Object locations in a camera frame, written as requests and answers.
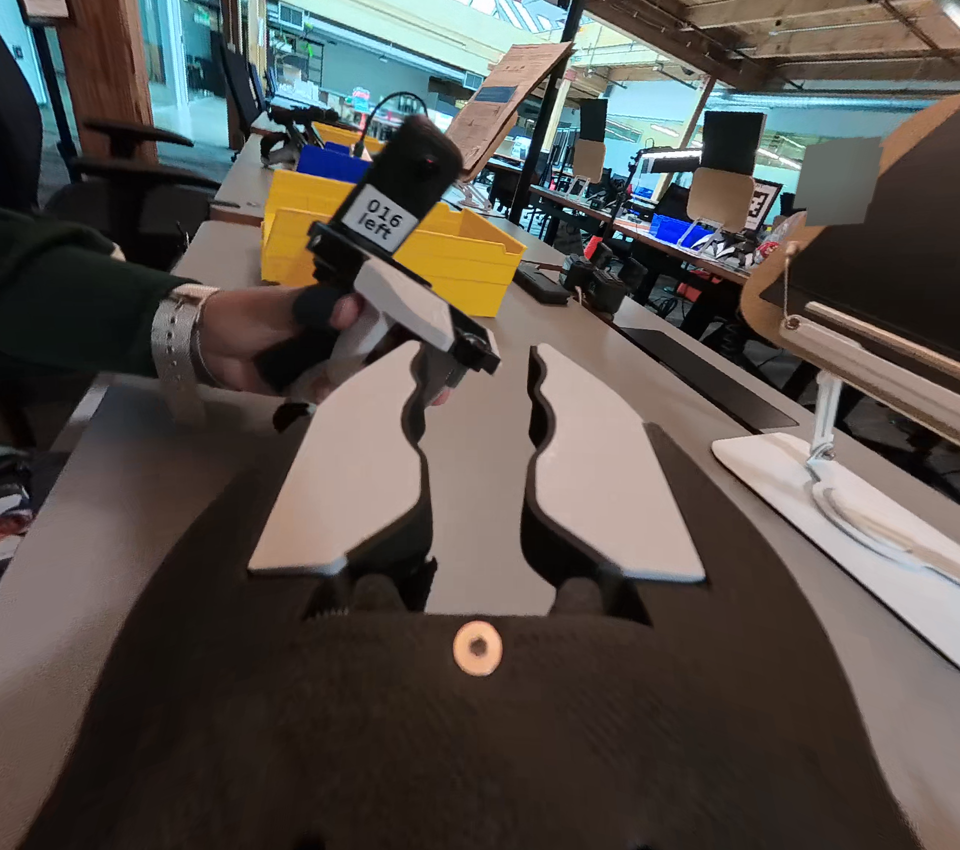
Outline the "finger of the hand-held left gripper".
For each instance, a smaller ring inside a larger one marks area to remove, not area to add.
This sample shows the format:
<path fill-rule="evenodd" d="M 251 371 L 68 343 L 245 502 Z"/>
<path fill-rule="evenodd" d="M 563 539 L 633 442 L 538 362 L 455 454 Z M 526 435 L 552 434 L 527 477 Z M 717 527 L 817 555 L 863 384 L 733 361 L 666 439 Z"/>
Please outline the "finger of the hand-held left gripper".
<path fill-rule="evenodd" d="M 436 348 L 420 348 L 418 379 L 422 396 L 442 396 L 452 388 L 452 356 Z"/>
<path fill-rule="evenodd" d="M 354 280 L 354 292 L 379 315 L 440 352 L 455 343 L 450 304 L 386 260 L 365 261 Z"/>

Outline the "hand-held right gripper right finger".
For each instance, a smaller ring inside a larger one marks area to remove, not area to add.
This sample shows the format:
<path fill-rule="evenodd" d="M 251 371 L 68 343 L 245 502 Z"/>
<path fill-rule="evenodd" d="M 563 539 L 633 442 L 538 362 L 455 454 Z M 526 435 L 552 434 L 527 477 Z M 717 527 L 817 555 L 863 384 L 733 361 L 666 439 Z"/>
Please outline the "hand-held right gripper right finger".
<path fill-rule="evenodd" d="M 706 571 L 642 415 L 546 343 L 527 374 L 532 455 L 522 553 L 550 584 L 572 578 L 699 584 Z"/>

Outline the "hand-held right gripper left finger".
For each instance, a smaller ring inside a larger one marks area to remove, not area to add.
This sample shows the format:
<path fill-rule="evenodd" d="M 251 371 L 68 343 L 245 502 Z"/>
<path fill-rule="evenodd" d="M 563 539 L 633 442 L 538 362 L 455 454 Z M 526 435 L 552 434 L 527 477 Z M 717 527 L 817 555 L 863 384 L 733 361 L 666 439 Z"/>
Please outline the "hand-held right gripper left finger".
<path fill-rule="evenodd" d="M 259 576 L 336 577 L 418 565 L 433 545 L 426 352 L 409 341 L 315 410 L 247 562 Z"/>

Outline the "yellow plastic bin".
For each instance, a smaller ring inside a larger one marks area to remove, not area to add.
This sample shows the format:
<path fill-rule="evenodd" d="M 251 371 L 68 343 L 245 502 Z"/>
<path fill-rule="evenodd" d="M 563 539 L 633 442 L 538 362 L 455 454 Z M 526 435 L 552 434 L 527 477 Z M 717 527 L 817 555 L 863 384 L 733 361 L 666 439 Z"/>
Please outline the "yellow plastic bin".
<path fill-rule="evenodd" d="M 313 121 L 311 126 L 314 134 L 322 140 L 324 145 L 333 143 L 353 150 L 361 138 L 361 132 L 353 128 L 340 127 L 318 121 Z M 364 137 L 364 147 L 371 157 L 376 156 L 385 146 L 386 143 L 377 139 L 376 136 L 367 134 Z"/>
<path fill-rule="evenodd" d="M 292 170 L 273 173 L 261 226 L 263 282 L 305 288 L 314 282 L 308 230 L 328 223 L 352 185 Z M 493 318 L 526 251 L 519 240 L 472 210 L 438 203 L 396 259 L 471 317 Z"/>

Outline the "grey desk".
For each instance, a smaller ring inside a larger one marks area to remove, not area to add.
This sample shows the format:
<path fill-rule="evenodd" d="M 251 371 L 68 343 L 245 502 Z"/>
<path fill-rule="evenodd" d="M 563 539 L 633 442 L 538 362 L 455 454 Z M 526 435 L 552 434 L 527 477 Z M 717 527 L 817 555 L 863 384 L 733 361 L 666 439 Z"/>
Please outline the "grey desk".
<path fill-rule="evenodd" d="M 713 457 L 746 429 L 579 306 L 510 287 L 488 320 L 502 355 L 427 414 L 434 552 L 428 609 L 539 614 L 552 592 L 519 525 L 531 444 L 529 347 L 549 343 L 663 428 L 751 520 L 818 615 L 873 748 L 926 848 L 958 848 L 958 669 Z M 185 529 L 276 434 L 277 402 L 215 391 L 208 428 L 180 430 L 151 380 L 118 377 L 2 580 L 2 848 L 16 848 L 57 780 L 132 605 Z"/>

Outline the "marker sign on far desk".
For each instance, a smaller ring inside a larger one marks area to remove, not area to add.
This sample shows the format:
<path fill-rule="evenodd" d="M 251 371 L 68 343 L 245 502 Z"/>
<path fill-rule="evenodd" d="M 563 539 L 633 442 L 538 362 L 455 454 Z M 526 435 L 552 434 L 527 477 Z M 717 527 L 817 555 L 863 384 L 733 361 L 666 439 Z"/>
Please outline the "marker sign on far desk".
<path fill-rule="evenodd" d="M 755 232 L 764 224 L 783 188 L 780 182 L 753 178 L 750 209 L 743 228 L 745 231 Z"/>

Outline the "person's left hand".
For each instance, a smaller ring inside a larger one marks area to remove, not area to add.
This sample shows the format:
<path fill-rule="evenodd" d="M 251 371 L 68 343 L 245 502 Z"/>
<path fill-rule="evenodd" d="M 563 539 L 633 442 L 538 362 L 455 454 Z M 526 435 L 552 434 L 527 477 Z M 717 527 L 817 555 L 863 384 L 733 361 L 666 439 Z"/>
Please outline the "person's left hand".
<path fill-rule="evenodd" d="M 263 378 L 256 358 L 304 331 L 295 305 L 306 296 L 323 300 L 328 328 L 335 333 L 353 327 L 365 307 L 358 294 L 329 291 L 317 284 L 221 290 L 207 299 L 198 318 L 197 351 L 217 387 L 270 397 L 284 393 Z"/>

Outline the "blue plastic bin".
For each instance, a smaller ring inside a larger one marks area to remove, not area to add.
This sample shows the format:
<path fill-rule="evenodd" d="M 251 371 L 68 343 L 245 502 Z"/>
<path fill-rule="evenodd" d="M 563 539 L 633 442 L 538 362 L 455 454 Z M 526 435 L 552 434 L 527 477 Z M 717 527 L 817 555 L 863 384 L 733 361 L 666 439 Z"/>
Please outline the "blue plastic bin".
<path fill-rule="evenodd" d="M 692 249 L 714 235 L 712 228 L 660 213 L 652 216 L 648 236 L 662 244 Z"/>
<path fill-rule="evenodd" d="M 299 152 L 295 171 L 353 186 L 363 179 L 372 164 L 371 160 L 354 157 L 343 144 L 306 144 Z"/>

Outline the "brown board on white stand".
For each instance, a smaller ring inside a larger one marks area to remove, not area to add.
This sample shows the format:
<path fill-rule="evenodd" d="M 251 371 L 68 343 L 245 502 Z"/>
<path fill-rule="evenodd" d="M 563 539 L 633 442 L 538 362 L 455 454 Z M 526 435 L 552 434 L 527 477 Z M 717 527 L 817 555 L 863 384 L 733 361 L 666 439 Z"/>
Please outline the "brown board on white stand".
<path fill-rule="evenodd" d="M 564 72 L 572 41 L 515 44 L 490 71 L 445 130 L 462 156 L 459 179 L 473 180 L 516 126 L 519 108 L 560 65 Z"/>

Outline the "flat black device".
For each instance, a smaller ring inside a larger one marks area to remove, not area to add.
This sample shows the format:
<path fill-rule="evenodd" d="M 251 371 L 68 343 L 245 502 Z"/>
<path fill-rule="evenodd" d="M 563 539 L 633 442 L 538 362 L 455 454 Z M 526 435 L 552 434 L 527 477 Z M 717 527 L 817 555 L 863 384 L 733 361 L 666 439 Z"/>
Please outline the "flat black device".
<path fill-rule="evenodd" d="M 562 307 L 570 302 L 570 291 L 533 263 L 520 263 L 513 273 L 512 282 L 538 304 Z"/>

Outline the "black and beige panel board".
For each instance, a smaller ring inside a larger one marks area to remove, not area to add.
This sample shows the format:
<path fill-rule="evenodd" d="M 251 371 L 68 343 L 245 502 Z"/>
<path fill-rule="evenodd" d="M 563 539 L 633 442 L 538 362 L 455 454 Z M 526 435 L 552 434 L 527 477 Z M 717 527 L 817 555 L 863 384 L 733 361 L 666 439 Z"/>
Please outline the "black and beige panel board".
<path fill-rule="evenodd" d="M 580 130 L 574 145 L 572 172 L 590 184 L 602 178 L 606 160 L 606 123 L 609 100 L 600 97 L 583 100 L 580 106 Z"/>
<path fill-rule="evenodd" d="M 767 114 L 708 111 L 702 152 L 693 172 L 686 213 L 694 222 L 729 234 L 740 232 L 751 211 L 753 171 Z"/>

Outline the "black steel pole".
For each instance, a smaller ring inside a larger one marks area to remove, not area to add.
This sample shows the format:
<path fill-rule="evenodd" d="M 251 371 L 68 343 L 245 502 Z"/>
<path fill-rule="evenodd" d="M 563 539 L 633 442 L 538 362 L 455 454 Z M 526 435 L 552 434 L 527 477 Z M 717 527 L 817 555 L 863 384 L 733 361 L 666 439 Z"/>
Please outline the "black steel pole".
<path fill-rule="evenodd" d="M 587 0 L 570 0 L 566 20 L 560 35 L 560 41 L 562 43 L 573 43 L 581 24 L 586 1 Z M 547 78 L 544 97 L 534 124 L 531 145 L 514 189 L 508 214 L 508 220 L 515 225 L 521 223 L 522 213 L 527 205 L 530 186 L 533 182 L 538 160 L 543 152 L 543 144 L 546 141 L 550 120 L 556 110 L 559 85 L 567 68 L 566 61 L 566 59 L 562 59 L 555 64 Z"/>

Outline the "silver mesh wristwatch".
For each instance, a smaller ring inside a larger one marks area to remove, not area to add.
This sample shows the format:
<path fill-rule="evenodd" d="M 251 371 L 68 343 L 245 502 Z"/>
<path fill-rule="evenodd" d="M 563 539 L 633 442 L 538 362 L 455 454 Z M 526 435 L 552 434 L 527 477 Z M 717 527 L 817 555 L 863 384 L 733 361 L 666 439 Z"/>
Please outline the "silver mesh wristwatch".
<path fill-rule="evenodd" d="M 150 325 L 150 353 L 159 391 L 174 421 L 188 427 L 206 424 L 200 387 L 213 386 L 200 352 L 204 308 L 219 288 L 186 282 L 158 304 Z"/>

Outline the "black office chair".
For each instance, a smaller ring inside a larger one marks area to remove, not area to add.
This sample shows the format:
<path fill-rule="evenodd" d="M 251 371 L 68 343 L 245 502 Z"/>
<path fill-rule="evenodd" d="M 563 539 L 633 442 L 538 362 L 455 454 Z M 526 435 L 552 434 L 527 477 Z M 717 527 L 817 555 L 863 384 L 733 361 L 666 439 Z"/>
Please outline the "black office chair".
<path fill-rule="evenodd" d="M 44 215 L 97 231 L 129 262 L 170 271 L 210 219 L 220 183 L 191 169 L 141 157 L 146 144 L 192 148 L 185 136 L 109 119 L 88 119 L 82 125 L 106 137 L 109 155 L 68 160 L 71 182 L 52 194 Z"/>

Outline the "person's sneaker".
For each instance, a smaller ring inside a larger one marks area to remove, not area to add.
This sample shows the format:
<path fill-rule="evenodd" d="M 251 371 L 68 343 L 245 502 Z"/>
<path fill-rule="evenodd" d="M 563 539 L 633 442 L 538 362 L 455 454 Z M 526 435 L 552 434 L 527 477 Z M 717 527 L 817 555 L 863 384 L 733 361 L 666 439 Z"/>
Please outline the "person's sneaker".
<path fill-rule="evenodd" d="M 36 517 L 32 463 L 25 453 L 1 448 L 1 542 L 23 536 Z"/>

